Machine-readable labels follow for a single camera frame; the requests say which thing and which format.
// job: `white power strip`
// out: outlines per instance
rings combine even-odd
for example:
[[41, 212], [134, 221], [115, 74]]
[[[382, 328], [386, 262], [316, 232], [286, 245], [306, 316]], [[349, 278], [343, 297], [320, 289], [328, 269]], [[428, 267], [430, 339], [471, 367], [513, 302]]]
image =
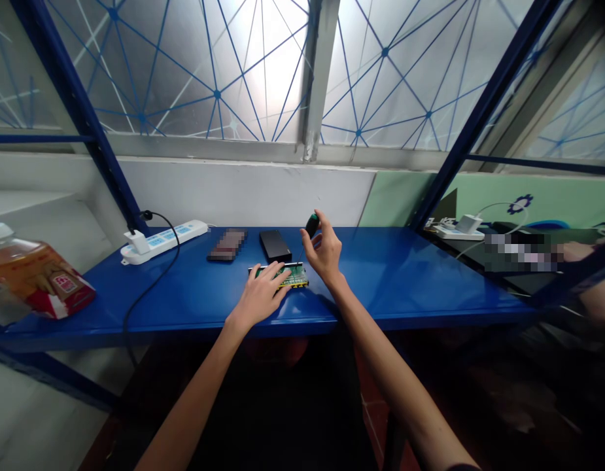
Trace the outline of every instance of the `white power strip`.
[[[180, 243], [186, 242], [193, 239], [194, 237], [201, 236], [209, 230], [206, 223], [197, 219], [185, 222], [180, 226], [174, 227]], [[163, 252], [176, 247], [176, 237], [173, 235], [173, 230], [167, 229], [166, 231], [159, 232], [156, 235], [152, 235], [145, 239], [149, 250], [143, 254], [139, 254], [136, 248], [132, 244], [128, 244], [121, 249], [121, 255], [124, 256], [121, 260], [122, 265], [141, 265], [147, 262], [152, 257], [162, 254]]]
[[448, 229], [444, 226], [435, 226], [435, 230], [441, 239], [456, 239], [456, 240], [483, 240], [485, 234], [483, 232], [474, 231], [472, 234], [464, 234], [457, 229]]

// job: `black box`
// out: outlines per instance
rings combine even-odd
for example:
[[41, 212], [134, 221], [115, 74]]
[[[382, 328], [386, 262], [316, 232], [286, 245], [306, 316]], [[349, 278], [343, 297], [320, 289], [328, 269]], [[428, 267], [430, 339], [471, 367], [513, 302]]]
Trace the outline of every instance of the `black box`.
[[291, 251], [277, 230], [259, 233], [268, 262], [291, 262]]

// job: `blue shelf surface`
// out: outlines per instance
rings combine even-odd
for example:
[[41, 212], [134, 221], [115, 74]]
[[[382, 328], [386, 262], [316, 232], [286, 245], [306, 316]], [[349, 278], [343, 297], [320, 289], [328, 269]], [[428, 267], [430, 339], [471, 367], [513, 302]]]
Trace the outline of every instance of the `blue shelf surface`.
[[[191, 337], [214, 338], [235, 307], [248, 267], [265, 264], [259, 232], [278, 229], [293, 254], [302, 249], [298, 228], [248, 228], [233, 262], [210, 262], [208, 252], [225, 228], [211, 228], [181, 245], [179, 259], [141, 300], [130, 317], [134, 345]], [[409, 228], [336, 228], [342, 241], [340, 269], [353, 292], [384, 330], [514, 323], [535, 310], [430, 244]], [[123, 266], [116, 251], [85, 278], [95, 300], [72, 317], [53, 321], [29, 315], [0, 334], [16, 352], [121, 346], [128, 307], [165, 269], [175, 250], [140, 266]], [[337, 323], [333, 299], [305, 262], [309, 286], [291, 290], [281, 307], [252, 336], [325, 334]]]

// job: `circuit board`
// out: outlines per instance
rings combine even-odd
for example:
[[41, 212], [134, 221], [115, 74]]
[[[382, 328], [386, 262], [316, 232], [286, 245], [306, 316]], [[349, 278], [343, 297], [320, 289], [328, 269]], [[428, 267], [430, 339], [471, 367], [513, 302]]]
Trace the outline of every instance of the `circuit board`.
[[[261, 271], [263, 271], [267, 267], [268, 266], [259, 267], [259, 269], [256, 271], [256, 276], [258, 276], [259, 273], [261, 273]], [[280, 284], [278, 289], [283, 288], [285, 286], [291, 286], [292, 288], [302, 288], [302, 287], [309, 285], [309, 279], [307, 278], [307, 272], [304, 270], [304, 266], [302, 265], [302, 262], [285, 264], [285, 266], [282, 267], [274, 275], [274, 278], [276, 278], [276, 276], [280, 275], [284, 270], [291, 270], [291, 274]]]

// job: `blue geometric pattern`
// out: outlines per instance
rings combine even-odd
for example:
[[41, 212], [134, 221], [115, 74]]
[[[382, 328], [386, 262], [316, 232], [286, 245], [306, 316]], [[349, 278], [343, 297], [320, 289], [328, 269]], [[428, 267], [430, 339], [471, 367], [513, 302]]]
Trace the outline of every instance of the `blue geometric pattern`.
[[44, 111], [34, 77], [15, 47], [0, 21], [0, 127], [32, 129], [40, 125], [55, 128], [53, 118]]
[[605, 160], [605, 55], [545, 126], [527, 155]]
[[306, 100], [305, 3], [46, 4], [107, 132], [296, 140]]
[[449, 150], [530, 5], [341, 2], [322, 142]]

